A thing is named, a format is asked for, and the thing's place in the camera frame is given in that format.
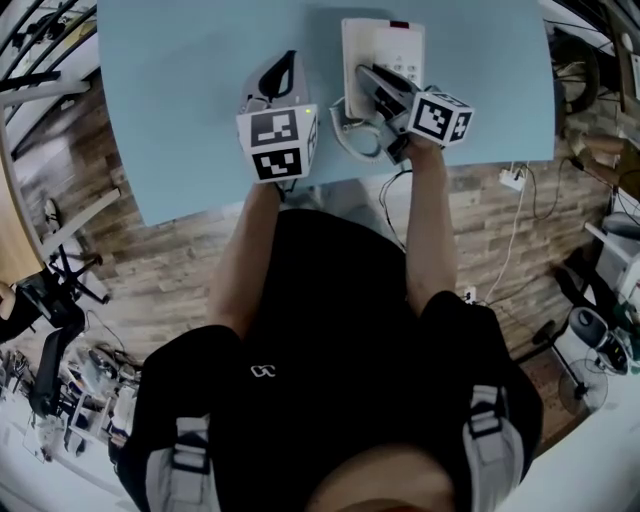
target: table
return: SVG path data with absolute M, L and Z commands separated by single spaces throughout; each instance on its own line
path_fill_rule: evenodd
M 6 105 L 21 103 L 48 95 L 83 92 L 84 82 L 57 82 L 26 91 L 0 93 L 0 111 Z M 86 222 L 120 197 L 113 189 L 75 217 L 69 219 L 55 234 L 41 241 L 33 226 L 29 210 L 20 192 L 11 152 L 7 128 L 0 122 L 0 281 L 14 284 L 37 274 L 45 261 Z
M 620 109 L 622 112 L 640 121 L 640 102 L 636 98 L 636 86 L 631 67 L 631 52 L 622 45 L 621 35 L 625 32 L 631 37 L 636 54 L 640 54 L 640 36 L 635 24 L 610 0 L 603 2 L 607 20 L 611 29 L 611 40 L 620 70 Z
M 100 61 L 123 166 L 146 224 L 243 200 L 251 184 L 235 115 L 245 80 L 299 50 L 320 112 L 311 175 L 299 186 L 393 171 L 335 141 L 328 107 L 343 96 L 343 18 L 425 25 L 425 83 L 476 108 L 448 165 L 549 160 L 551 63 L 535 0 L 105 0 Z

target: wooden floor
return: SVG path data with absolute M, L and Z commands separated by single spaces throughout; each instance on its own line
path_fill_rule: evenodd
M 576 247 L 591 242 L 584 222 L 597 224 L 608 202 L 608 188 L 568 162 L 563 165 L 558 189 L 560 163 L 530 166 L 537 180 L 538 217 L 550 211 L 556 202 L 556 190 L 557 204 L 546 220 L 536 220 L 536 193 L 529 180 L 509 266 L 491 298 L 494 302 L 513 295 L 494 304 L 493 309 L 514 357 L 532 348 L 532 334 L 545 322 L 562 322 L 566 317 L 570 305 L 559 293 L 550 271 Z M 459 292 L 474 285 L 479 300 L 505 262 L 518 209 L 519 194 L 498 183 L 503 166 L 449 170 L 459 251 Z M 113 301 L 107 306 L 96 304 L 93 309 L 122 339 L 130 354 L 143 359 L 163 343 L 203 325 L 209 272 L 234 228 L 240 205 L 144 226 L 118 155 L 99 76 L 74 106 L 64 111 L 54 109 L 28 137 L 18 150 L 16 170 L 41 233 L 45 231 L 42 207 L 47 197 L 57 201 L 64 220 L 114 185 L 120 188 L 122 198 L 85 226 L 79 241 L 87 251 L 99 253 L 104 259 L 95 275 Z M 375 204 L 380 186 L 389 177 L 365 181 Z M 392 222 L 401 238 L 406 232 L 409 183 L 410 179 L 403 176 L 387 197 Z M 92 319 L 87 339 L 110 341 L 110 334 L 96 324 Z M 36 327 L 35 334 L 24 333 L 13 342 L 34 365 L 50 332 L 44 322 Z M 529 363 L 527 371 L 553 412 L 545 427 L 550 436 L 571 419 L 555 397 L 560 369 L 547 354 Z

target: person's right arm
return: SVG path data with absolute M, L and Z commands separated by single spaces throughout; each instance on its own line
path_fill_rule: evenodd
M 0 318 L 3 320 L 9 320 L 13 306 L 16 304 L 16 294 L 5 283 L 0 281 Z
M 431 297 L 441 291 L 455 291 L 457 257 L 442 151 L 420 139 L 412 141 L 407 156 L 413 167 L 407 294 L 411 309 L 420 316 Z

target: fan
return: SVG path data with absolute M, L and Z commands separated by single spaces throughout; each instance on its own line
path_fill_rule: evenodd
M 608 390 L 607 375 L 590 359 L 578 359 L 565 365 L 558 381 L 560 402 L 574 416 L 602 407 Z

